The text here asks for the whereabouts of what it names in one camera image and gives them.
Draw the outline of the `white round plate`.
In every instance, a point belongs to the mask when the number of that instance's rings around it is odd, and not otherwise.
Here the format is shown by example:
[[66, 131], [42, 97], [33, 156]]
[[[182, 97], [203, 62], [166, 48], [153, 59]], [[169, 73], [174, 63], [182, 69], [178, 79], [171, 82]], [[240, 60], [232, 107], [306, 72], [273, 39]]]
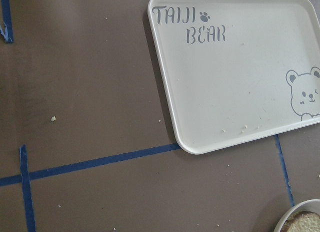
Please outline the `white round plate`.
[[287, 220], [287, 218], [291, 214], [293, 214], [295, 212], [299, 212], [299, 211], [311, 211], [311, 212], [315, 212], [317, 214], [320, 214], [320, 209], [319, 208], [320, 208], [320, 200], [319, 199], [306, 200], [306, 201], [303, 201], [303, 202], [295, 205], [294, 207], [289, 209], [281, 217], [281, 219], [276, 224], [274, 231], [281, 231], [281, 227], [283, 226], [283, 224], [285, 223], [285, 221]]

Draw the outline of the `bread slice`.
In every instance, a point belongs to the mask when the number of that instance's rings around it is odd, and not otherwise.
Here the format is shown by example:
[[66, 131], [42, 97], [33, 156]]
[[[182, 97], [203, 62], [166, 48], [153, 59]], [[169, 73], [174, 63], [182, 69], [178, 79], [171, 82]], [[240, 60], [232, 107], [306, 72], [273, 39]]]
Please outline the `bread slice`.
[[319, 232], [320, 231], [320, 215], [311, 211], [299, 211], [291, 214], [280, 231], [287, 232]]

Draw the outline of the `white bear tray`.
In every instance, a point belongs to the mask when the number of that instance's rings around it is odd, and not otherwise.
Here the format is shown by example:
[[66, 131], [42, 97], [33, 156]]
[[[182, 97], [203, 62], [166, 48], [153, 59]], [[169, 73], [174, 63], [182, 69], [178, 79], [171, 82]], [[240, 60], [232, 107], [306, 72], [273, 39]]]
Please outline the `white bear tray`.
[[320, 25], [309, 0], [150, 0], [175, 138], [191, 154], [320, 121]]

